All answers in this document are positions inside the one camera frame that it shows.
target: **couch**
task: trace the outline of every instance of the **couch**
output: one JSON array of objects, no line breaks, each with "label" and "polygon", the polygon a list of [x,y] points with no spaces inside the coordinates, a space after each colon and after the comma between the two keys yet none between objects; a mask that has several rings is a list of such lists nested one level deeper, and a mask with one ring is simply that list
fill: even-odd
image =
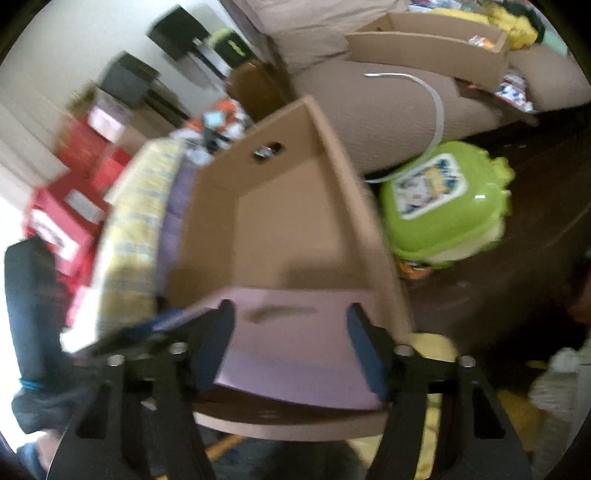
[{"label": "couch", "polygon": [[[347,60],[345,34],[408,0],[222,0],[246,36],[279,64],[294,96],[312,95],[329,117],[361,174],[395,167],[421,154],[433,137],[433,100],[405,79],[375,80],[365,72],[410,73],[439,93],[444,140],[460,140],[519,120],[486,95],[467,98],[455,79],[405,67]],[[584,105],[591,86],[572,56],[542,44],[509,52],[529,84],[538,112]]]}]

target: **person's foot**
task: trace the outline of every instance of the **person's foot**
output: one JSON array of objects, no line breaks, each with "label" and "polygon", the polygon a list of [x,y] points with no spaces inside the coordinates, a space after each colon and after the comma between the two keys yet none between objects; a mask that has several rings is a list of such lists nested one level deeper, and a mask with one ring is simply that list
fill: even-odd
[{"label": "person's foot", "polygon": [[17,449],[17,457],[35,480],[45,480],[47,471],[41,466],[35,442],[26,443],[19,447]]},{"label": "person's foot", "polygon": [[55,430],[48,430],[36,442],[26,443],[19,447],[17,457],[35,480],[45,480],[59,445],[59,433]]}]

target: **green toy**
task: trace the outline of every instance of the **green toy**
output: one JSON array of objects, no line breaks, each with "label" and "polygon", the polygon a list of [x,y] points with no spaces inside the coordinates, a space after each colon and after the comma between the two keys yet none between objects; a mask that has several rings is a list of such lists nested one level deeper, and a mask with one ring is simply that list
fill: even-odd
[{"label": "green toy", "polygon": [[389,244],[399,258],[446,267],[494,246],[505,230],[515,172],[506,158],[448,142],[384,183]]}]

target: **purple cloth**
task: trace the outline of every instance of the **purple cloth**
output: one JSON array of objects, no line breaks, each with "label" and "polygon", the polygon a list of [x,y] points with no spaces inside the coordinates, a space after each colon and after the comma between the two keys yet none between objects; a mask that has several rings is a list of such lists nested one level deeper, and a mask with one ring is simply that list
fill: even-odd
[{"label": "purple cloth", "polygon": [[168,275],[176,260],[183,216],[189,205],[199,168],[199,165],[185,155],[168,195],[156,262],[156,295],[159,296],[164,295]]}]

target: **red box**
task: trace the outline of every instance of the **red box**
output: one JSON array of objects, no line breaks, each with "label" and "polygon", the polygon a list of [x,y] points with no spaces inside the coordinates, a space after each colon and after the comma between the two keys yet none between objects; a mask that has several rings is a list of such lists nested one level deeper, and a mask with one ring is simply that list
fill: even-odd
[{"label": "red box", "polygon": [[109,204],[89,181],[71,171],[38,193],[30,227],[54,244],[56,267],[73,275],[100,235]]},{"label": "red box", "polygon": [[92,186],[101,195],[105,195],[107,190],[119,178],[119,175],[125,170],[132,156],[118,148],[113,154],[107,156],[96,172]]},{"label": "red box", "polygon": [[57,158],[80,176],[89,179],[109,141],[96,133],[87,123],[84,113],[67,119],[57,150]]}]

